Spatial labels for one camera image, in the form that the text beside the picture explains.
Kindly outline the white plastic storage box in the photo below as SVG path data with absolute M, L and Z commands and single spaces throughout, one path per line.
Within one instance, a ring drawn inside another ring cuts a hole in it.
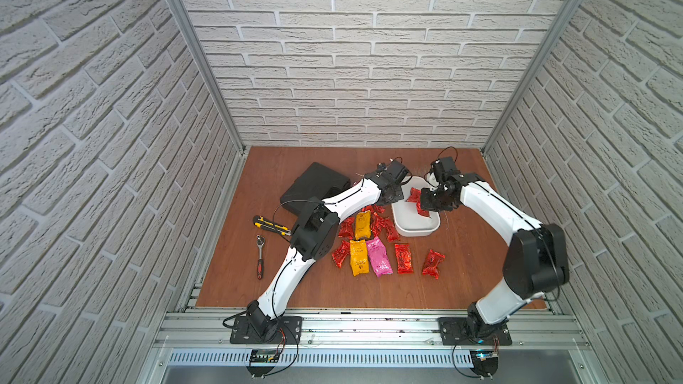
M 420 197 L 423 188 L 431 188 L 430 184 L 421 177 L 413 177 L 402 187 L 404 199 L 391 205 L 395 228 L 400 236 L 420 238 L 436 231 L 441 224 L 438 213 L 418 213 L 417 202 L 410 201 L 413 190 Z

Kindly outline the red tea bag box bottom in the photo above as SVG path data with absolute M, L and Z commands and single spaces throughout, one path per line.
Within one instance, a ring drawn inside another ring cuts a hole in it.
M 435 279 L 439 279 L 439 265 L 444 261 L 444 259 L 446 259 L 444 254 L 430 249 L 423 263 L 422 274 L 424 276 L 430 276 L 434 277 Z

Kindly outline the pink foil tea bag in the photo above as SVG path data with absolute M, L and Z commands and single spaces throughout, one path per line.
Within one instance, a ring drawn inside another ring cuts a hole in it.
M 380 238 L 366 242 L 367 255 L 373 272 L 377 277 L 392 275 L 393 269 L 385 245 Z

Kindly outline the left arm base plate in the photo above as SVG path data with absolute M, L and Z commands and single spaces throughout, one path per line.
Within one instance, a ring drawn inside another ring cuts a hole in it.
M 234 345 L 277 345 L 282 341 L 298 344 L 301 341 L 302 321 L 301 316 L 282 316 L 260 329 L 252 323 L 251 318 L 239 316 L 229 327 L 229 342 Z

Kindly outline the yellow foil tea bag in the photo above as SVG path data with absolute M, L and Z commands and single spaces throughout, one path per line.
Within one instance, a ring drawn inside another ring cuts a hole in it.
M 365 240 L 350 241 L 350 266 L 354 277 L 369 273 L 369 261 Z

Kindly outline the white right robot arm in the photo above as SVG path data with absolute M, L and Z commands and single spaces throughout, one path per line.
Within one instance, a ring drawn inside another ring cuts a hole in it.
M 430 212 L 466 206 L 475 211 L 508 245 L 502 280 L 468 307 L 462 332 L 479 342 L 501 331 L 510 316 L 570 280 L 564 230 L 544 224 L 498 194 L 478 174 L 464 174 L 453 158 L 430 165 L 432 188 L 421 193 L 421 207 Z

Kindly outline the red foil tea bag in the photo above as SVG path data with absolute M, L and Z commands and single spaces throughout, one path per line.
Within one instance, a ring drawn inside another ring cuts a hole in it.
M 332 258 L 338 268 L 343 267 L 344 261 L 350 256 L 350 241 L 343 240 L 341 245 L 333 251 Z

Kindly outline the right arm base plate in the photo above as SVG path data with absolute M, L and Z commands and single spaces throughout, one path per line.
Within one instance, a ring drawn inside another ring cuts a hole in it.
M 512 346 L 507 322 L 488 325 L 475 318 L 439 318 L 439 334 L 445 346 Z

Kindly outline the red tea bag end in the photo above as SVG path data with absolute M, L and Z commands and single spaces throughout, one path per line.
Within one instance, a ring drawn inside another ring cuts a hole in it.
M 409 203 L 421 204 L 422 191 L 419 188 L 411 188 L 410 196 L 407 199 Z

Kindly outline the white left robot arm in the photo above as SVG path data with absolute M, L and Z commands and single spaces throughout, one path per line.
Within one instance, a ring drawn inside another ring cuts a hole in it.
M 247 306 L 247 318 L 259 336 L 271 337 L 279 330 L 279 319 L 290 297 L 309 268 L 331 251 L 341 222 L 367 206 L 385 206 L 403 199 L 402 183 L 408 175 L 408 168 L 400 161 L 381 163 L 348 190 L 305 201 L 291 230 L 286 258 L 267 290 Z

